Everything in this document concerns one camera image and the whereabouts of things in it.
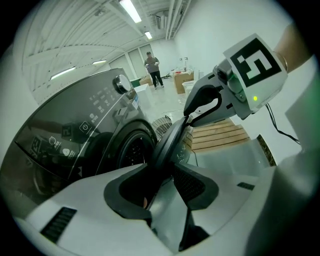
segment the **pipe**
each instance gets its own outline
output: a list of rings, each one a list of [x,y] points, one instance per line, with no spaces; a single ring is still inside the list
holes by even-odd
[[[171,24],[172,12],[174,10],[175,0],[171,0],[170,7],[169,7],[169,14],[168,14],[168,21],[166,23],[165,29],[165,40],[168,40],[168,33],[169,33],[169,26]]]
[[[178,2],[176,3],[176,7],[175,7],[175,11],[174,11],[173,20],[172,20],[172,22],[171,22],[171,27],[170,27],[168,39],[170,39],[172,30],[174,29],[174,25],[175,25],[175,22],[176,22],[178,13],[179,13],[179,11],[180,11],[180,7],[181,7],[181,4],[182,4],[182,1],[183,1],[183,0],[178,0]]]
[[[185,10],[184,10],[184,13],[182,14],[180,23],[179,23],[178,27],[176,28],[176,30],[175,30],[174,35],[173,35],[172,38],[175,38],[177,31],[179,30],[182,22],[184,21],[184,18],[185,18],[185,15],[186,15],[186,13],[187,13],[187,10],[188,10],[188,8],[189,8],[190,3],[191,3],[191,0],[189,0],[188,4],[186,5]]]

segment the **white bucket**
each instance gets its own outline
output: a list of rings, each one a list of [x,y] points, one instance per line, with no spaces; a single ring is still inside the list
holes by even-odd
[[[194,87],[195,83],[196,83],[195,80],[182,83],[184,91],[185,91],[185,97],[186,98],[188,98],[189,93],[191,92],[191,90]]]

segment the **ceiling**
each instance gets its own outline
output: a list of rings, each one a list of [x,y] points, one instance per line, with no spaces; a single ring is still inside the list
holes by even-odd
[[[171,0],[131,0],[142,21],[134,23],[117,0],[45,0],[20,24],[13,51],[19,68],[42,104],[63,87],[89,76],[123,52],[166,36],[155,13],[168,11]],[[75,70],[51,77],[71,67]]]

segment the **person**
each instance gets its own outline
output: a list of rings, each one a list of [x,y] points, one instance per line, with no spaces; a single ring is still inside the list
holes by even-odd
[[[274,52],[287,73],[300,67],[312,56],[294,23],[285,28]]]
[[[160,76],[160,70],[159,70],[159,60],[156,57],[152,57],[151,52],[148,51],[146,53],[146,60],[144,61],[144,66],[148,70],[150,76],[152,77],[152,82],[154,85],[154,88],[157,89],[157,80],[159,80],[161,87],[164,87],[164,83],[162,82],[161,76]]]

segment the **man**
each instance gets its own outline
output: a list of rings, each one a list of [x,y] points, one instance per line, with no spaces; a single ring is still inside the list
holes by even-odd
[[[164,87],[164,83],[162,82],[161,76],[160,76],[160,71],[159,71],[159,60],[156,57],[152,57],[151,52],[148,51],[146,53],[146,60],[144,61],[144,66],[148,70],[150,76],[152,77],[152,82],[154,85],[154,88],[157,89],[157,80],[158,78],[160,85],[162,88]]]

